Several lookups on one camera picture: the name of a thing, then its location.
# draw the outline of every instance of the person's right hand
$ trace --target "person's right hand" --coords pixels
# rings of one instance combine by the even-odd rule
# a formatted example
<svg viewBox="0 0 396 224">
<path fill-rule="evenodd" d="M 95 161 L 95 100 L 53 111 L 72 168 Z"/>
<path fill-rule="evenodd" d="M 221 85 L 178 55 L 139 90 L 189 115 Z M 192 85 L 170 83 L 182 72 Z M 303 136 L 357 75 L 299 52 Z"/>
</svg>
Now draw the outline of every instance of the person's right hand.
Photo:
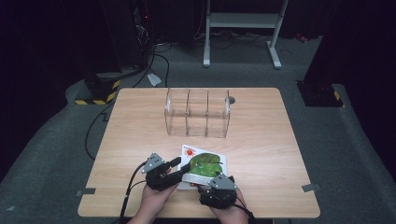
<svg viewBox="0 0 396 224">
<path fill-rule="evenodd" d="M 244 207 L 246 206 L 244 196 L 240 189 L 236 190 L 236 197 L 241 200 L 241 202 L 236 199 L 236 204 Z M 248 215 L 242 209 L 230 206 L 226 209 L 217 209 L 214 207 L 209 207 L 210 210 L 218 217 L 221 224 L 248 224 Z"/>
</svg>

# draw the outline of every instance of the wooden table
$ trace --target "wooden table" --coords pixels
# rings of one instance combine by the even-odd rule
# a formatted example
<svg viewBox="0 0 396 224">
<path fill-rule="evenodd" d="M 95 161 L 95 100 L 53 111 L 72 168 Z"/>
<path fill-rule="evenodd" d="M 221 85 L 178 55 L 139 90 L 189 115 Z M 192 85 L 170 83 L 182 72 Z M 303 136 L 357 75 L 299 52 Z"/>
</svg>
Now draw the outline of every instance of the wooden table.
<svg viewBox="0 0 396 224">
<path fill-rule="evenodd" d="M 78 208 L 83 217 L 117 217 L 135 168 L 152 152 L 170 161 L 186 144 L 226 155 L 228 174 L 256 218 L 318 217 L 310 184 L 279 90 L 230 88 L 235 98 L 226 138 L 169 136 L 164 119 L 167 89 L 122 89 Z M 134 183 L 144 180 L 139 172 Z M 125 216 L 134 216 L 144 184 L 131 192 Z M 174 192 L 159 217 L 214 217 L 195 190 Z"/>
</svg>

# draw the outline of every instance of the white metal stand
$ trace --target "white metal stand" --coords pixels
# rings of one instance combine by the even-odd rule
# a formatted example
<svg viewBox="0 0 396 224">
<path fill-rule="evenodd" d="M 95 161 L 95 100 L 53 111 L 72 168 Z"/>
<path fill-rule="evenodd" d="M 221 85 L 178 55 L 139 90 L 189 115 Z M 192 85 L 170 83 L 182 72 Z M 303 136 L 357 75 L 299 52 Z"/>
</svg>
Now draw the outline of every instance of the white metal stand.
<svg viewBox="0 0 396 224">
<path fill-rule="evenodd" d="M 285 16 L 289 0 L 284 0 L 278 14 L 248 14 L 248 13 L 211 13 L 210 0 L 207 0 L 204 67 L 210 66 L 210 27 L 240 27 L 240 28 L 272 28 L 273 38 L 267 41 L 267 46 L 276 69 L 282 68 L 275 50 L 279 30 Z"/>
</svg>

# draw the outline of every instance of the gray carpet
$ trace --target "gray carpet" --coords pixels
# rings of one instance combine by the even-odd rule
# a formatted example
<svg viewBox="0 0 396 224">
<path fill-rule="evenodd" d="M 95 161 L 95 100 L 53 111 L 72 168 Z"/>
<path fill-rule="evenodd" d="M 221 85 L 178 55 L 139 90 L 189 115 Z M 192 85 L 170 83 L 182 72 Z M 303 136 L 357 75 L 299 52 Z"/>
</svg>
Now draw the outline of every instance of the gray carpet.
<svg viewBox="0 0 396 224">
<path fill-rule="evenodd" d="M 167 87 L 280 89 L 307 172 L 312 183 L 321 186 L 316 192 L 321 215 L 279 223 L 396 223 L 395 183 L 362 131 L 344 87 L 334 85 L 345 107 L 304 106 L 296 81 L 304 79 L 320 39 L 303 44 L 280 38 L 276 48 L 281 70 L 274 69 L 263 41 L 251 43 L 249 39 L 253 38 L 246 37 L 227 49 L 212 48 L 210 68 L 202 67 L 202 47 L 157 47 L 170 63 Z M 224 48 L 230 42 L 212 44 Z M 165 87 L 166 61 L 155 57 L 152 69 L 163 81 L 158 87 Z M 120 89 L 132 87 L 141 75 L 123 79 Z M 106 107 L 75 105 L 74 97 L 81 85 L 82 81 L 67 90 L 69 104 L 36 133 L 1 183 L 0 223 L 109 224 L 117 219 L 78 215 L 81 198 L 77 193 L 85 188 L 93 165 L 85 151 L 85 136 L 94 118 Z M 152 88 L 146 77 L 136 87 Z M 105 128 L 103 116 L 92 125 L 88 149 L 93 156 Z"/>
</svg>

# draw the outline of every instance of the person's left hand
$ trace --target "person's left hand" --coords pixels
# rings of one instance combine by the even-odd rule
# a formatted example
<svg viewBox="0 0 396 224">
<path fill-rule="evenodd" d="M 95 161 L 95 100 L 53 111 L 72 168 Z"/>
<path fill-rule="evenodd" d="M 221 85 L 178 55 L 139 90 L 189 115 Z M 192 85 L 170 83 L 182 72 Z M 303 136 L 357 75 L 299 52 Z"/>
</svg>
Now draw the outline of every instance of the person's left hand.
<svg viewBox="0 0 396 224">
<path fill-rule="evenodd" d="M 177 188 L 174 185 L 168 189 L 162 191 L 154 190 L 146 185 L 143 188 L 142 201 L 140 203 L 139 210 L 137 210 L 134 218 L 129 224 L 149 224 L 152 223 L 158 214 L 163 210 L 165 203 L 168 201 L 169 196 Z"/>
</svg>

